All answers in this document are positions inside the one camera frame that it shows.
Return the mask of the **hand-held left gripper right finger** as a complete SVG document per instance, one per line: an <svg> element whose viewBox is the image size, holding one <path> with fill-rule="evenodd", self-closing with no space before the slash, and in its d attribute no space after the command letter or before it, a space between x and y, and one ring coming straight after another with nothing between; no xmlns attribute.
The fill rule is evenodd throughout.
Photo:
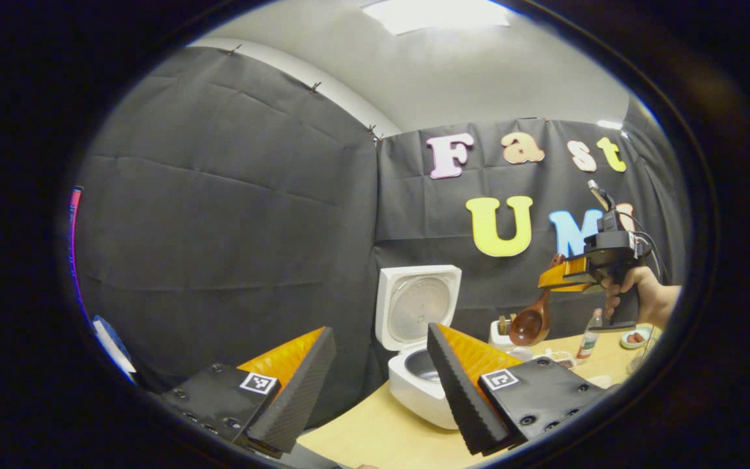
<svg viewBox="0 0 750 469"><path fill-rule="evenodd" d="M445 324L428 325L426 349L473 455L547 436L606 395L557 360L519 360Z"/></svg>

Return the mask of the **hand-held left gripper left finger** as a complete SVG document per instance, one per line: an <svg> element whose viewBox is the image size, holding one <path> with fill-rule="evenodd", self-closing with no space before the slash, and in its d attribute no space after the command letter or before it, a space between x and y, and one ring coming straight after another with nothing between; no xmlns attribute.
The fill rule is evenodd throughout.
<svg viewBox="0 0 750 469"><path fill-rule="evenodd" d="M324 326L234 366L214 363L160 395L180 419L268 457L294 449L336 356Z"/></svg>

